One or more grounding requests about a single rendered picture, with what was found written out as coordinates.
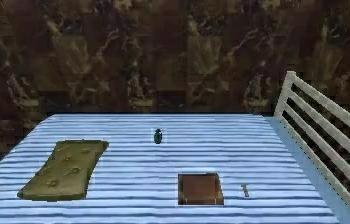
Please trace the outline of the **blue striped bed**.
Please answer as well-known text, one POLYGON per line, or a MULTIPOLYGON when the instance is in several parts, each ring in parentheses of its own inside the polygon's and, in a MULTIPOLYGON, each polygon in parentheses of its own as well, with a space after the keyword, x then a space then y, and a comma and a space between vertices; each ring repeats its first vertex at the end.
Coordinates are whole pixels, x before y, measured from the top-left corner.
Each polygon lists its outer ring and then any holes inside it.
POLYGON ((336 121, 350 127, 350 113, 294 72, 270 117, 56 114, 0 161, 0 224, 350 224, 350 139, 336 121), (81 139, 109 143, 84 199, 17 196, 58 141, 81 139), (219 175, 224 204, 179 205, 178 175, 202 173, 219 175))

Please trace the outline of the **olive green pillow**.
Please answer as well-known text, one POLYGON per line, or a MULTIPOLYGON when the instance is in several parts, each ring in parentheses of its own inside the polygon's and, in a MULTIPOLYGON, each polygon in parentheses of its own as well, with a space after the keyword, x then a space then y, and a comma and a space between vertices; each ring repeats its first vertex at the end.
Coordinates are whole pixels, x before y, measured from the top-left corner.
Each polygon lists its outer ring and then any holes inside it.
POLYGON ((102 140, 58 141, 43 166, 17 196, 47 202, 84 199, 93 170, 108 146, 102 140))

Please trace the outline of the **brown book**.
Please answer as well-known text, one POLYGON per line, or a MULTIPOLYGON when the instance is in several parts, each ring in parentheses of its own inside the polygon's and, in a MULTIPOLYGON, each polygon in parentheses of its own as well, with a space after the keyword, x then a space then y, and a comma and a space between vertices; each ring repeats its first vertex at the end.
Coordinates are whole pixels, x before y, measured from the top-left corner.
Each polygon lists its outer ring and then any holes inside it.
POLYGON ((223 205, 224 196, 217 173, 179 174, 179 205, 223 205))

